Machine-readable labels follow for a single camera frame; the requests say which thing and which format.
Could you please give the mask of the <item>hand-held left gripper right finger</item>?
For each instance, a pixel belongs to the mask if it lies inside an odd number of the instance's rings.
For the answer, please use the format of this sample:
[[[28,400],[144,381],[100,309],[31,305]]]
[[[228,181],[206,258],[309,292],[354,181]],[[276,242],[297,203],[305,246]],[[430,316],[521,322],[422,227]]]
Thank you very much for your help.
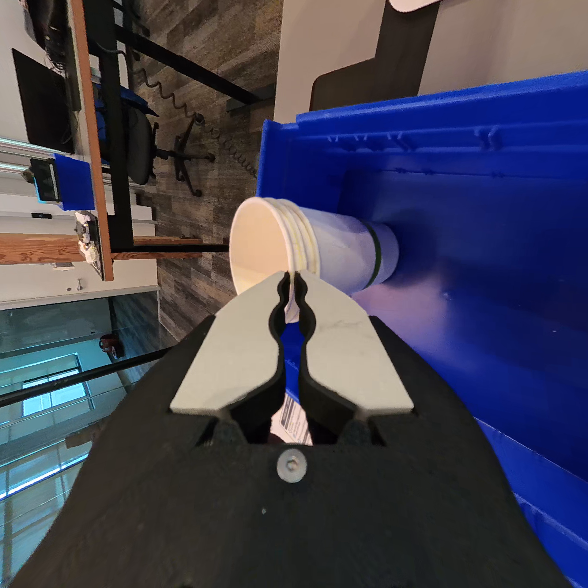
[[[299,401],[314,445],[334,445],[349,423],[406,415],[410,398],[367,312],[309,271],[295,274]]]

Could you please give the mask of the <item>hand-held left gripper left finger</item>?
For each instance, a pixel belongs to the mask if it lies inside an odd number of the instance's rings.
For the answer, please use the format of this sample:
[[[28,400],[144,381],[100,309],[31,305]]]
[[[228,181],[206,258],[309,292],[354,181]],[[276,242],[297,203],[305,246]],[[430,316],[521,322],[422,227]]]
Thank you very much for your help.
[[[175,414],[229,417],[250,443],[265,443],[286,389],[285,307],[289,272],[239,294],[212,319],[171,401]]]

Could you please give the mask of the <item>stack of white paper cups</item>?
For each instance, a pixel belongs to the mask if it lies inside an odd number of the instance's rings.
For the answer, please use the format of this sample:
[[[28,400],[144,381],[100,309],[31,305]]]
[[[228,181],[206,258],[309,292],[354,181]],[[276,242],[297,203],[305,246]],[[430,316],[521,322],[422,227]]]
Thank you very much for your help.
[[[399,261],[399,243],[386,224],[275,201],[311,229],[318,246],[319,269],[312,272],[347,295],[390,278]]]

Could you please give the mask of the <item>large blue plastic bin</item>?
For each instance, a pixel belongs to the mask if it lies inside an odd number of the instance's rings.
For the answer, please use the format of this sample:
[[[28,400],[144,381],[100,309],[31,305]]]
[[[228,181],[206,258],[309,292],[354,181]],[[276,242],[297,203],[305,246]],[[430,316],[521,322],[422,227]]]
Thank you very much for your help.
[[[389,225],[355,295],[465,402],[587,587],[587,71],[263,124],[260,197]]]

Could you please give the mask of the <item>brown wooden desk top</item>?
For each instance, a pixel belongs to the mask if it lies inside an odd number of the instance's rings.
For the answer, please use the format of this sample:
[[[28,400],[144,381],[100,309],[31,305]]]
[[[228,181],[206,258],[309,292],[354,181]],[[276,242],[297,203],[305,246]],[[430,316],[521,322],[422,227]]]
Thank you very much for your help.
[[[94,198],[92,212],[96,217],[101,277],[105,282],[112,282],[114,280],[114,269],[107,222],[107,199],[94,106],[84,3],[83,1],[67,1],[66,6],[68,25],[73,43],[77,88],[81,102],[81,109],[77,114],[75,149],[76,154],[90,165]]]

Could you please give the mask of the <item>dark desk mat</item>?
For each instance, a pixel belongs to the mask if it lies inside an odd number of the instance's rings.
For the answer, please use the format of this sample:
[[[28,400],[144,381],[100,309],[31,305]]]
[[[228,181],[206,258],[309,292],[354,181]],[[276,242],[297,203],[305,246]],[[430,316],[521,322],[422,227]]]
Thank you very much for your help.
[[[316,78],[310,111],[418,94],[440,1],[411,12],[387,3],[375,56]]]

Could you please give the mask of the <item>white printed paper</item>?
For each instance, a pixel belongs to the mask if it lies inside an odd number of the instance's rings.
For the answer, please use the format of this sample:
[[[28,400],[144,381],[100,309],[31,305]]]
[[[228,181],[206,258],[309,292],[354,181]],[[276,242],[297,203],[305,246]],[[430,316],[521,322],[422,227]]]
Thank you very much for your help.
[[[286,444],[313,445],[305,411],[288,392],[281,408],[272,416],[270,434]]]

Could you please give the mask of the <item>glass partition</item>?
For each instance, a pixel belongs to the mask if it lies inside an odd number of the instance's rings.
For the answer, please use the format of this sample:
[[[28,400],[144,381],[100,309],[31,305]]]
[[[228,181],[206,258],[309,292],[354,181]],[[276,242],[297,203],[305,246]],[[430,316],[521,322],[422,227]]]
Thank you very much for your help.
[[[99,347],[117,334],[125,356]],[[176,343],[157,292],[1,311],[1,395]],[[50,526],[114,408],[153,363],[1,408],[1,535]]]

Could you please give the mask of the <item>black tray with white parts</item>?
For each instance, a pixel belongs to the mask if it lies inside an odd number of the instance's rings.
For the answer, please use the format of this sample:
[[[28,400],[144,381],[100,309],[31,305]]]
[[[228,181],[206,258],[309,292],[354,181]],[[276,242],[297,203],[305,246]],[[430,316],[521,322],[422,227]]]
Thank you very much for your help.
[[[79,251],[85,262],[90,264],[101,279],[105,278],[102,262],[98,219],[88,210],[74,212],[76,219],[75,232],[78,239]]]

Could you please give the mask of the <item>black office chair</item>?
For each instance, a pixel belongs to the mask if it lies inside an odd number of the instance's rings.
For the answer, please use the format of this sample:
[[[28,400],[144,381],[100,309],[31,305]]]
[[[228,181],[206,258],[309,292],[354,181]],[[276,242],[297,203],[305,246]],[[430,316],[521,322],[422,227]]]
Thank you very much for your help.
[[[215,161],[213,153],[197,155],[188,153],[186,146],[194,125],[200,125],[203,117],[195,114],[191,117],[186,131],[175,137],[172,150],[163,150],[157,146],[156,133],[158,123],[150,123],[146,115],[139,109],[128,109],[127,147],[126,147],[126,169],[128,177],[138,185],[146,185],[150,178],[155,178],[153,170],[154,160],[173,160],[175,179],[186,183],[190,193],[200,198],[202,190],[193,187],[187,171],[186,163],[192,160]]]

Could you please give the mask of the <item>small blue plastic bin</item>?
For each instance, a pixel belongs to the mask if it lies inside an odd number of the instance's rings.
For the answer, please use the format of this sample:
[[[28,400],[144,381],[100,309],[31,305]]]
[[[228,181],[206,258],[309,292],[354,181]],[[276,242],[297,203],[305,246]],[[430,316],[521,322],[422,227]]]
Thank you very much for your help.
[[[64,211],[94,210],[90,165],[84,160],[54,154],[59,206]]]

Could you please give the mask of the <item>black device with screen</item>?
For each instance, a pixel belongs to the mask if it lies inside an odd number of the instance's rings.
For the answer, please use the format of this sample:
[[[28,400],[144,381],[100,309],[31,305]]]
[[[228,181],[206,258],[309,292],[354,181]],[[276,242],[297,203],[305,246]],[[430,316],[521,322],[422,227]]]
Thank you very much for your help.
[[[30,158],[29,171],[39,202],[62,202],[55,158]]]

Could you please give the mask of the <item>blue cloth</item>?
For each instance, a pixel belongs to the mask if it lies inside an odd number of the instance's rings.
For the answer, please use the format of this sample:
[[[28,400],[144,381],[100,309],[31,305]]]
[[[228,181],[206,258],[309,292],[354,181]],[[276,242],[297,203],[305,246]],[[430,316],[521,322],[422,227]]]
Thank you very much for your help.
[[[104,104],[103,96],[102,96],[102,88],[99,83],[93,82],[93,98],[94,98],[94,106],[95,106],[95,114],[97,120],[97,127],[98,127],[98,137],[99,137],[99,147],[100,147],[100,157],[101,162],[103,165],[109,165],[109,135],[107,131],[107,123],[105,120],[105,116],[107,113],[107,109]],[[125,88],[124,86],[120,86],[120,95],[121,95],[121,108],[122,108],[122,121],[123,121],[123,135],[125,138],[125,148],[128,148],[128,140],[129,140],[129,133],[130,133],[130,114],[132,111],[138,111],[143,115],[154,115],[158,116],[158,114],[153,111],[150,106],[148,105],[147,101],[137,95],[135,92]]]

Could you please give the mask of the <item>black desk frame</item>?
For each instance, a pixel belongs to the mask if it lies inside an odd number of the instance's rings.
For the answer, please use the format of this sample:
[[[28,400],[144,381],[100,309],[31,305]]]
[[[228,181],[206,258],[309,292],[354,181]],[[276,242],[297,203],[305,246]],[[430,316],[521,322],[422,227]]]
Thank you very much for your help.
[[[171,68],[175,72],[192,79],[212,90],[215,90],[229,99],[226,103],[228,113],[254,107],[269,100],[275,100],[276,84],[269,84],[256,89],[253,92],[246,91],[237,84],[205,69],[183,56],[152,42],[145,36],[138,35],[132,26],[120,26],[116,23],[114,11],[120,11],[127,18],[134,21],[144,32],[148,30],[141,24],[127,1],[121,4],[117,1],[83,1],[85,13],[86,36],[89,53],[99,58],[100,85],[107,113],[105,120],[109,135],[109,169],[114,197],[114,214],[107,216],[109,228],[109,241],[112,254],[189,254],[189,253],[224,253],[229,251],[229,240],[222,243],[203,243],[196,245],[163,245],[158,251],[157,245],[135,246],[132,219],[130,211],[129,180],[126,169],[126,148],[123,135],[123,121],[121,108],[121,95],[119,83],[119,55],[127,53],[118,48],[121,42],[128,49],[129,55],[141,54],[152,60]],[[252,177],[257,177],[256,168],[243,155],[233,147],[230,137],[206,122],[205,117],[197,112],[189,112],[187,105],[176,103],[173,92],[165,94],[163,86],[158,80],[150,80],[147,71],[143,67],[135,69],[128,66],[130,77],[142,76],[144,84],[157,89],[160,98],[170,100],[172,106],[182,111],[190,121],[195,114],[200,114],[203,121],[198,126],[204,134],[216,141],[219,146],[228,152],[231,157]]]

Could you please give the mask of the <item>wooden post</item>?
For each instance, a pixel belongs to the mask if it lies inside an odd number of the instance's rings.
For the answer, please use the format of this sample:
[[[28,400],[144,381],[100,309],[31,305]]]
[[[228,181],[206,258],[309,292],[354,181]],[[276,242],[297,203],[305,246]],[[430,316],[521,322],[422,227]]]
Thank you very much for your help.
[[[157,245],[158,251],[163,245],[200,245],[200,238],[182,236],[138,236],[134,238],[135,246]],[[192,259],[200,253],[189,254],[112,254],[113,261],[138,259]],[[77,235],[49,235],[33,233],[1,234],[1,265],[14,264],[51,264],[86,261],[80,253]]]

